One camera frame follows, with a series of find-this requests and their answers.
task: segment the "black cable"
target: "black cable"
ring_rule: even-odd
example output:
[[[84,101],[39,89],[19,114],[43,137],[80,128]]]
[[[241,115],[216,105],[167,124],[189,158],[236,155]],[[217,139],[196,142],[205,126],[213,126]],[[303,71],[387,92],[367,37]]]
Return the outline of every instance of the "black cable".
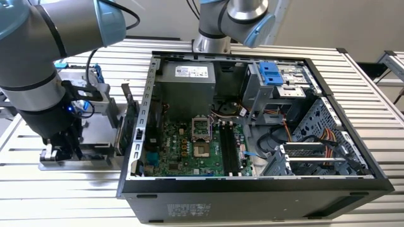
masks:
[[[200,17],[197,16],[196,12],[193,11],[193,8],[192,8],[191,3],[189,3],[188,0],[187,0],[187,3],[188,3],[188,6],[189,6],[189,9],[192,10],[193,15],[196,16],[197,20],[200,20]]]
[[[129,13],[135,18],[136,18],[136,23],[132,24],[131,26],[127,27],[127,30],[135,28],[139,24],[140,24],[140,17],[139,15],[132,11],[129,10],[127,7],[116,4],[115,2],[109,1],[109,0],[100,0],[100,2],[105,3],[107,5],[111,5],[112,7],[120,9],[121,11]],[[87,64],[85,64],[85,81],[87,81],[87,85],[89,87],[92,87],[91,83],[89,83],[89,63],[91,63],[91,59],[93,58],[93,55],[95,55],[95,52],[97,51],[99,49],[95,49],[91,54],[89,54],[89,57],[88,57],[88,60],[87,60]]]
[[[127,30],[135,28],[140,24],[139,15],[132,10],[129,10],[127,7],[124,7],[123,5],[116,4],[115,2],[112,2],[109,0],[100,0],[100,2],[105,3],[107,5],[111,5],[112,7],[120,9],[124,12],[129,13],[136,18],[137,21],[135,22],[135,24],[132,24],[127,27]]]
[[[275,152],[275,151],[276,151],[275,149],[273,149],[273,150],[265,150],[265,149],[261,147],[261,142],[264,141],[264,139],[267,139],[268,137],[271,137],[272,133],[273,133],[276,130],[281,129],[283,127],[284,127],[283,125],[273,126],[273,127],[269,129],[269,131],[268,131],[265,134],[263,134],[263,135],[260,136],[260,138],[257,139],[256,146],[257,146],[259,149],[256,150],[256,152],[257,152],[260,158],[267,159],[267,158],[265,158],[265,157],[267,157],[265,153],[269,153],[269,152]]]
[[[95,52],[99,49],[95,49],[93,51],[91,51],[91,54],[88,56],[88,60],[87,60],[87,64],[85,64],[85,81],[87,81],[87,86],[92,87],[93,85],[89,83],[89,63],[91,63],[91,59],[93,58]]]
[[[89,101],[87,101],[87,100],[84,100],[84,101],[88,102],[88,104],[91,105],[91,107],[92,107],[92,112],[91,112],[91,114],[89,114],[88,116],[83,116],[83,115],[79,115],[79,114],[73,113],[73,116],[75,116],[76,118],[80,118],[80,119],[88,119],[88,118],[91,118],[91,117],[93,116],[93,114],[95,114],[95,105],[92,104],[92,102],[89,102]]]
[[[199,10],[197,10],[197,7],[196,7],[195,0],[192,0],[192,3],[193,3],[193,6],[195,6],[195,10],[197,12],[197,15],[201,15],[200,12],[199,12]]]
[[[385,78],[385,76],[392,72],[392,70],[388,70],[388,72],[380,77],[380,79],[377,80],[377,82],[375,84],[379,84],[379,82],[383,80],[383,78]]]
[[[399,95],[397,98],[396,98],[396,100],[393,101],[393,104],[395,104],[395,105],[396,105],[397,102],[400,101],[401,96],[403,96],[403,95]]]

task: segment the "cable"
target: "cable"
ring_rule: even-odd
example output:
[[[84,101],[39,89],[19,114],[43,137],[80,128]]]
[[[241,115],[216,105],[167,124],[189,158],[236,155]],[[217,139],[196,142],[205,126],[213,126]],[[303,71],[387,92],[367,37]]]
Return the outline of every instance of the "cable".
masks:
[[[197,16],[196,12],[193,11],[193,8],[192,8],[191,3],[189,3],[188,0],[187,0],[187,3],[188,3],[188,6],[189,6],[189,9],[192,10],[193,15],[196,16],[197,20],[200,20],[200,17]]]
[[[393,101],[393,104],[396,105],[397,102],[400,101],[401,95],[397,96],[396,100]]]
[[[199,12],[199,10],[197,10],[197,7],[196,7],[195,0],[192,0],[192,3],[193,3],[193,6],[195,6],[195,10],[197,12],[197,15],[201,15],[200,12]]]
[[[285,123],[285,120],[284,120],[284,127],[285,127],[285,135],[287,135],[287,138],[288,138],[288,142],[292,142],[292,137],[291,137],[291,133],[289,133],[289,129],[288,129],[288,125]]]
[[[217,110],[211,110],[211,113],[213,113],[217,117],[220,118],[232,118],[232,117],[239,117],[239,115],[235,115],[236,112],[233,113],[223,113],[223,112],[219,112]]]
[[[95,55],[95,52],[97,51],[99,49],[95,49],[93,51],[91,51],[91,54],[88,56],[88,59],[87,59],[87,64],[85,64],[85,81],[87,81],[87,86],[88,87],[92,87],[93,85],[89,83],[89,63],[91,63],[91,59],[93,58],[93,55]]]
[[[121,11],[127,12],[128,14],[131,14],[135,18],[136,18],[136,22],[135,24],[129,25],[127,27],[127,30],[135,28],[139,24],[140,24],[140,17],[139,15],[132,11],[129,10],[127,7],[116,4],[115,2],[109,1],[109,0],[100,0],[100,2],[105,3],[107,5],[111,5],[112,7],[120,9]]]
[[[76,117],[76,118],[80,118],[80,119],[88,119],[88,118],[91,118],[92,116],[93,116],[93,114],[95,114],[95,105],[92,104],[92,102],[89,102],[89,101],[87,101],[88,102],[88,104],[91,105],[91,107],[92,107],[92,112],[91,112],[91,114],[88,115],[88,116],[83,116],[83,115],[79,115],[79,114],[76,114],[76,113],[72,113],[73,114],[73,116]]]
[[[377,82],[375,84],[379,84],[379,82],[383,80],[383,78],[385,78],[385,76],[392,72],[392,70],[388,70],[388,72],[380,77],[380,79],[377,80]]]

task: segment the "sticker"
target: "sticker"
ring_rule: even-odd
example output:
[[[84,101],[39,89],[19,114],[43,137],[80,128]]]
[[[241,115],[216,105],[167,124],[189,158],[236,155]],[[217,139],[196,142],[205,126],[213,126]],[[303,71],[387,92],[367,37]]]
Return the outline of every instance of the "sticker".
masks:
[[[208,67],[205,66],[177,66],[176,77],[208,78]]]
[[[247,114],[247,109],[243,107],[241,111],[240,111],[240,116],[244,117]]]
[[[211,203],[195,204],[168,204],[168,215],[172,217],[208,216],[211,211]]]

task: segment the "aluminum table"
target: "aluminum table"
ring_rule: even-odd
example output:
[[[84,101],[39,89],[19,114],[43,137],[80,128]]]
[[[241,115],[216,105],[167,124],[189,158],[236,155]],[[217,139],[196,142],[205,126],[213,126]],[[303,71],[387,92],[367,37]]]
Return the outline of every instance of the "aluminum table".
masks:
[[[121,83],[141,99],[152,51],[191,52],[183,41],[124,40],[97,51],[111,95],[124,102]],[[172,226],[404,226],[404,117],[351,56],[335,48],[232,45],[233,54],[311,58],[372,152],[395,192],[333,220],[192,223]],[[65,61],[85,65],[89,53]],[[137,226],[125,200],[115,198],[119,171],[40,171],[40,137],[17,116],[0,137],[0,226]]]

